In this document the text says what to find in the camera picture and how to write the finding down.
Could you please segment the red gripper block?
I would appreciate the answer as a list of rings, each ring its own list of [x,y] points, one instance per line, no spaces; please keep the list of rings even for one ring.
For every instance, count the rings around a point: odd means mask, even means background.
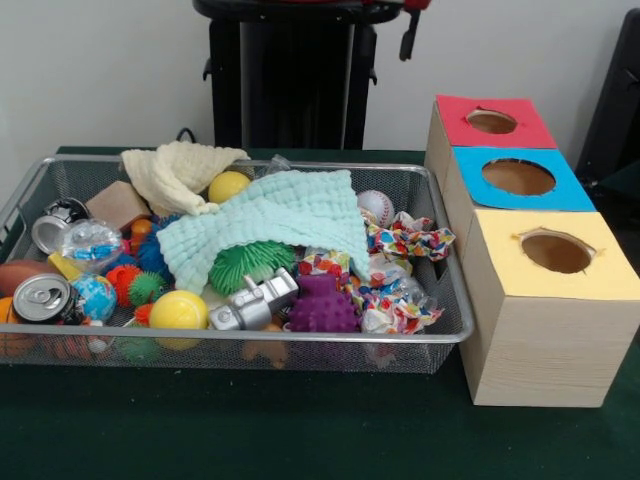
[[[401,4],[410,15],[409,26],[404,32],[399,50],[399,59],[408,61],[412,57],[416,33],[418,29],[418,11],[426,10],[431,4],[431,0],[402,0]]]

